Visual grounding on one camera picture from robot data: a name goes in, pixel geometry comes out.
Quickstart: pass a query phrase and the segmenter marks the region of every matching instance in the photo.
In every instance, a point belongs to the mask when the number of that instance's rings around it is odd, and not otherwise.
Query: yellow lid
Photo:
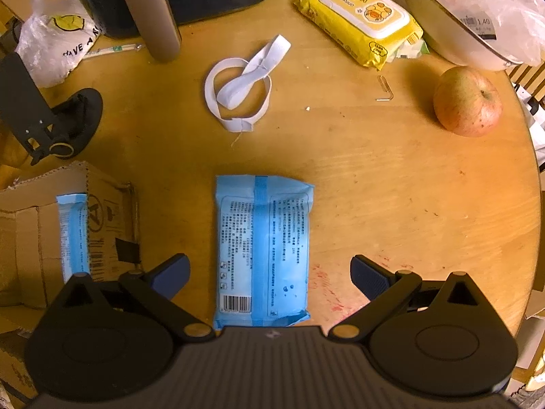
[[[406,26],[409,13],[392,0],[319,0],[364,34],[384,39]]]

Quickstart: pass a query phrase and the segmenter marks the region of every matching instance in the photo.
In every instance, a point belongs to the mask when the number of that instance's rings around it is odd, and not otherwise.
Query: price label
[[[475,34],[479,35],[483,40],[497,40],[496,31],[494,29],[494,23],[486,13],[471,13],[464,14],[459,17],[460,21],[464,23]]]

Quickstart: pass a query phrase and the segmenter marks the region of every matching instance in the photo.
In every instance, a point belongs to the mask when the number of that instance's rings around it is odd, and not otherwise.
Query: white plastic bag
[[[545,51],[544,0],[438,0],[501,54],[531,66]]]
[[[33,0],[15,51],[39,88],[62,83],[100,35],[79,0]]]

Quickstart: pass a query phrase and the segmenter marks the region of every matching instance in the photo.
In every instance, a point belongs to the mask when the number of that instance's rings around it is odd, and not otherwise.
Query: plastic bag
[[[438,0],[502,55],[531,66],[545,50],[544,0]]]
[[[283,177],[217,177],[214,327],[284,327],[310,318],[314,186]]]
[[[39,88],[62,83],[100,35],[79,0],[33,0],[15,51]]]

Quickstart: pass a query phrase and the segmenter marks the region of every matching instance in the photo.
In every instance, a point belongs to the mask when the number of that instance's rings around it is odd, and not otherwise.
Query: black stand
[[[66,160],[83,151],[102,111],[102,97],[91,88],[50,108],[15,52],[0,61],[0,120],[28,151],[32,166],[49,155]]]
[[[40,393],[27,407],[516,408],[500,392],[517,344],[464,272],[424,281],[355,256],[352,282],[371,302],[327,338],[317,326],[216,337],[170,301],[189,276],[183,254],[118,281],[74,274],[26,344]]]

